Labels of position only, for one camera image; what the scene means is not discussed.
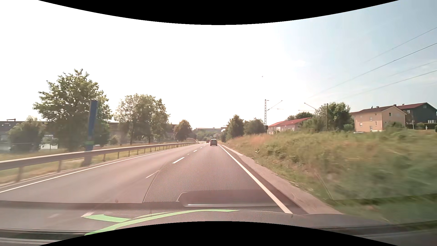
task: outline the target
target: blue sky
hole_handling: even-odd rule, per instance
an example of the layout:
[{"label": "blue sky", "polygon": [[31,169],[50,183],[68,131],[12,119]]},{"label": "blue sky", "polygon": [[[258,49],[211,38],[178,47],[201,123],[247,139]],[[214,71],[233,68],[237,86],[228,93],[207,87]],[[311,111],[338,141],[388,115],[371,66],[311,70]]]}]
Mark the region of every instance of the blue sky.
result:
[{"label": "blue sky", "polygon": [[27,115],[62,72],[90,73],[115,111],[125,95],[162,98],[170,121],[220,127],[243,119],[284,120],[326,102],[352,111],[371,106],[428,102],[437,107],[437,72],[350,97],[381,85],[437,70],[437,45],[330,89],[338,83],[437,42],[437,2],[399,0],[346,13],[256,25],[183,25],[132,20],[39,1],[0,4],[0,120]]}]

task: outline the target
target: fence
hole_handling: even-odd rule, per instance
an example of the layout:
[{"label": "fence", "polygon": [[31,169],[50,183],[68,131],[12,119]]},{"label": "fence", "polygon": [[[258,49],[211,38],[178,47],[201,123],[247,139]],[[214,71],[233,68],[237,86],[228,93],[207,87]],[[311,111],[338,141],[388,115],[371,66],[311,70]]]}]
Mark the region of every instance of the fence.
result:
[{"label": "fence", "polygon": [[168,148],[177,148],[179,146],[186,146],[192,144],[198,144],[199,142],[187,142],[187,143],[171,143],[171,144],[154,144],[154,145],[142,145],[142,146],[132,146],[132,147],[122,147],[122,148],[111,148],[111,149],[99,149],[92,151],[81,151],[81,152],[72,152],[72,153],[64,153],[64,154],[56,154],[56,155],[44,155],[37,157],[29,157],[29,158],[21,158],[14,160],[6,160],[0,161],[0,171],[19,168],[18,176],[16,182],[22,179],[23,168],[26,166],[49,163],[49,162],[58,162],[57,172],[60,172],[62,169],[62,161],[71,160],[76,158],[91,158],[92,156],[103,155],[103,161],[105,161],[106,154],[117,153],[117,159],[120,158],[120,152],[128,151],[128,157],[131,154],[131,151],[137,151],[137,155],[139,154],[139,150],[144,149],[144,153],[146,149],[150,149],[152,152],[156,148],[161,150],[161,147],[164,149]]}]

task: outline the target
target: solid white line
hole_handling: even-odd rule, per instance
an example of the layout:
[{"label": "solid white line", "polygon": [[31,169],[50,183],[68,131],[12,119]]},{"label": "solid white line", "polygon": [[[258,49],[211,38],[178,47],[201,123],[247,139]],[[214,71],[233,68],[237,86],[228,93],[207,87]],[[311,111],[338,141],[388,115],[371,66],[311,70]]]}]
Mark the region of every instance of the solid white line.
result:
[{"label": "solid white line", "polygon": [[228,151],[226,151],[221,145],[219,145],[232,159],[234,159],[234,161],[236,163],[238,163],[238,165],[240,165],[241,168],[243,168],[244,171],[247,172],[247,174],[249,174],[249,176],[255,180],[255,182],[261,187],[261,189],[263,189],[267,195],[270,196],[270,198],[284,211],[284,213],[286,214],[293,214],[281,201],[279,201],[279,199],[273,194],[271,193],[267,187],[265,187],[255,176],[253,176],[252,173],[249,172],[249,170],[247,170],[243,165],[241,165],[240,162],[238,162]]},{"label": "solid white line", "polygon": [[150,176],[152,176],[153,174],[157,173],[157,172],[159,172],[159,170],[154,172],[154,173],[152,173],[152,174],[150,174],[149,176],[147,176],[146,179],[149,178]]},{"label": "solid white line", "polygon": [[[162,152],[166,152],[166,151],[170,151],[170,150],[174,150],[174,149],[164,150],[164,151],[155,152],[155,153],[151,153],[151,154],[147,154],[147,155],[154,155],[154,154],[158,154],[158,153],[162,153]],[[103,167],[103,166],[110,165],[110,164],[115,164],[115,163],[118,163],[118,162],[124,162],[124,161],[132,160],[132,159],[135,159],[135,158],[140,158],[140,157],[147,156],[147,155],[135,156],[135,157],[132,157],[132,158],[129,158],[129,159],[125,159],[125,160],[111,162],[111,163],[107,163],[107,164],[103,164],[103,165],[99,165],[99,166],[95,166],[95,167],[79,170],[79,171],[76,171],[76,172],[70,172],[70,173],[67,173],[67,174],[64,174],[64,175],[52,177],[50,179],[44,179],[44,180],[40,180],[40,181],[37,181],[37,182],[25,184],[25,185],[22,185],[22,186],[17,186],[15,188],[10,188],[10,189],[7,189],[7,190],[2,190],[2,191],[0,191],[0,193],[7,192],[7,191],[10,191],[10,190],[15,190],[15,189],[18,189],[18,188],[22,188],[22,187],[33,185],[33,184],[37,184],[37,183],[41,183],[41,182],[52,180],[52,179],[57,179],[57,178],[60,178],[60,177],[63,177],[63,176],[67,176],[67,175],[71,175],[71,174],[74,174],[74,173],[83,172],[83,171],[86,171],[86,170],[90,170],[90,169],[94,169],[94,168],[98,168],[98,167]]]},{"label": "solid white line", "polygon": [[172,164],[174,164],[174,163],[176,163],[176,162],[178,162],[178,161],[180,161],[180,160],[182,160],[182,159],[184,159],[184,158],[185,158],[185,157],[182,157],[181,159],[179,159],[179,160],[173,162]]}]

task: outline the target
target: dark car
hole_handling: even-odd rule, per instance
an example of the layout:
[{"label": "dark car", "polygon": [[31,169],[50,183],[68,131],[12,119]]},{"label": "dark car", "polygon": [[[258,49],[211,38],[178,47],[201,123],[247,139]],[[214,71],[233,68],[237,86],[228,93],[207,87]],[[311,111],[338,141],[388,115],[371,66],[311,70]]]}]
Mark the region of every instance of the dark car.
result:
[{"label": "dark car", "polygon": [[209,142],[209,146],[215,145],[217,146],[217,139],[211,139],[211,142]]}]

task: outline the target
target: grassy embankment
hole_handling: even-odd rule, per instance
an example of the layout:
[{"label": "grassy embankment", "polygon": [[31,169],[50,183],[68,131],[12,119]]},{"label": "grassy embankment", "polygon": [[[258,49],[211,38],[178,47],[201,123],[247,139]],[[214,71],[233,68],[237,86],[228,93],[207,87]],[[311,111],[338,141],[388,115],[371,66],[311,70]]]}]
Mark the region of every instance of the grassy embankment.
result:
[{"label": "grassy embankment", "polygon": [[[168,141],[168,142],[161,142],[161,143],[151,143],[151,144],[168,144],[168,143],[175,143],[172,141]],[[140,143],[140,144],[124,144],[124,145],[109,145],[109,146],[104,146],[103,149],[105,148],[122,148],[122,147],[129,147],[129,146],[142,146],[142,145],[148,145],[148,144],[144,144],[144,143]],[[160,147],[157,148],[156,151],[158,150],[162,150],[165,149],[166,147]],[[12,159],[19,159],[19,158],[28,158],[28,157],[34,157],[34,156],[43,156],[43,155],[55,155],[55,154],[61,154],[61,153],[66,153],[67,151],[65,149],[55,149],[55,150],[40,150],[38,152],[34,152],[34,153],[25,153],[25,154],[10,154],[10,153],[6,153],[6,154],[0,154],[0,161],[3,160],[12,160]],[[144,151],[144,149],[141,149],[138,151],[138,154],[145,154],[145,153],[149,153],[150,149],[147,149]],[[137,155],[137,151],[131,151],[130,152],[130,156],[133,155]],[[124,151],[124,152],[120,152],[119,158],[124,158],[124,157],[128,157],[129,156],[129,152],[128,151]],[[110,160],[115,160],[117,159],[117,152],[115,153],[111,153],[111,154],[106,154],[105,156],[105,160],[106,161],[110,161]],[[97,156],[93,156],[92,160],[91,160],[91,164],[96,164],[99,162],[103,161],[103,155],[97,155]],[[77,159],[71,159],[71,160],[65,160],[62,162],[62,170],[69,170],[69,169],[74,169],[74,168],[78,168],[80,167],[80,164],[83,162],[83,158],[77,158]],[[23,168],[23,179],[28,179],[28,178],[33,178],[33,177],[38,177],[38,176],[42,176],[42,175],[47,175],[47,174],[51,174],[51,173],[55,173],[57,172],[58,169],[58,162],[50,162],[50,163],[43,163],[43,164],[38,164],[38,165],[32,165],[32,166],[27,166]],[[5,184],[5,183],[10,183],[13,182],[16,178],[17,178],[17,174],[18,174],[18,168],[16,169],[8,169],[8,170],[2,170],[0,171],[0,184]]]},{"label": "grassy embankment", "polygon": [[437,219],[435,195],[429,196],[437,194],[433,130],[285,132],[224,145],[345,214],[393,223]]}]

